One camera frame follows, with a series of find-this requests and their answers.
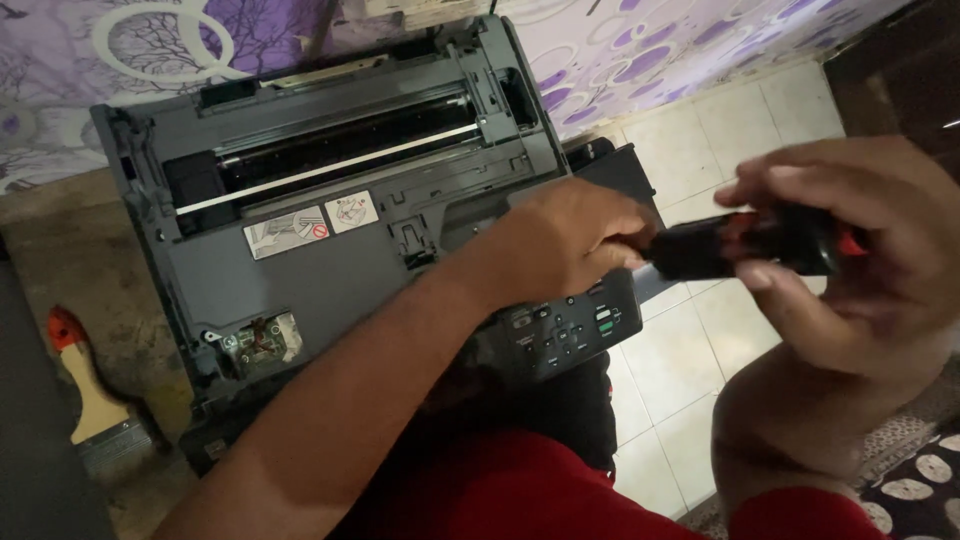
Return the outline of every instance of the wall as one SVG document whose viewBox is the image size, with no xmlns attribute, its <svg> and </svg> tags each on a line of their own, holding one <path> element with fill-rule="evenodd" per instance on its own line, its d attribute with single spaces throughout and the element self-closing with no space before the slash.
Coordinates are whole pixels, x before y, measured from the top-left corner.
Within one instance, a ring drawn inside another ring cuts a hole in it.
<svg viewBox="0 0 960 540">
<path fill-rule="evenodd" d="M 338 7 L 325 51 L 404 39 Z M 908 0 L 501 0 L 558 131 L 829 48 Z M 323 3 L 0 0 L 0 193 L 106 165 L 86 109 L 290 65 Z"/>
</svg>

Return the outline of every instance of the printer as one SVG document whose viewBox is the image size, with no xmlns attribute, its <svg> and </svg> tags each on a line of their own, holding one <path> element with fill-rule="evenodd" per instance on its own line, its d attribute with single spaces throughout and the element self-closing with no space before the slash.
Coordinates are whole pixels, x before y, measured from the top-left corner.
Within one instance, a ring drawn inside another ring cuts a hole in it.
<svg viewBox="0 0 960 540">
<path fill-rule="evenodd" d="M 180 446 L 199 474 L 305 362 L 526 191 L 571 174 L 496 16 L 91 113 L 193 387 Z M 632 146 L 576 152 L 578 174 L 652 206 Z M 627 168 L 604 172 L 614 162 Z M 618 270 L 580 296 L 503 309 L 451 370 L 509 390 L 575 366 L 641 330 L 635 281 Z"/>
</svg>

